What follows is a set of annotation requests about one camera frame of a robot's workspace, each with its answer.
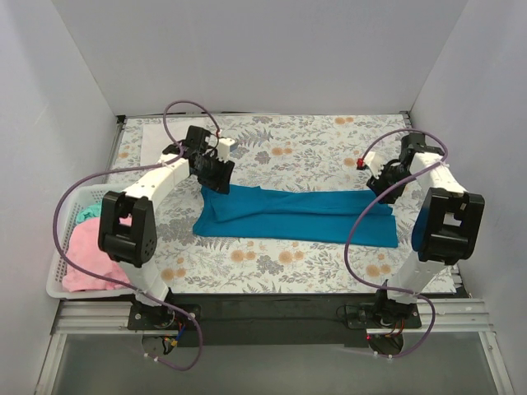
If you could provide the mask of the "teal blue t shirt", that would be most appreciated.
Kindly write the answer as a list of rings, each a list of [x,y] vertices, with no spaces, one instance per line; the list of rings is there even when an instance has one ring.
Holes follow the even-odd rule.
[[[193,226],[202,237],[289,239],[344,244],[369,190],[285,192],[232,185],[228,194],[202,189],[203,211]]]

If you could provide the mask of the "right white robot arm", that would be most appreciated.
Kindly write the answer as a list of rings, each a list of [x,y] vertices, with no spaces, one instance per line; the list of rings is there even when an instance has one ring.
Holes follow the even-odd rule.
[[[407,183],[418,181],[426,196],[415,221],[412,252],[375,293],[372,313],[387,323],[410,318],[418,295],[448,266],[473,254],[483,218],[482,195],[465,189],[450,172],[446,145],[427,143],[429,133],[403,128],[399,156],[386,160],[368,147],[357,162],[371,177],[368,188],[383,204],[393,204]]]

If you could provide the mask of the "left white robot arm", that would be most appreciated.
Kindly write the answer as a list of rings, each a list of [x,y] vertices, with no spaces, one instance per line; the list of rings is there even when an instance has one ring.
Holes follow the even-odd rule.
[[[157,306],[169,287],[152,261],[157,246],[156,209],[187,178],[216,193],[230,192],[235,163],[230,160],[235,140],[218,137],[198,126],[188,128],[181,143],[167,146],[156,165],[121,192],[109,191],[102,199],[98,247],[124,270],[136,299]]]

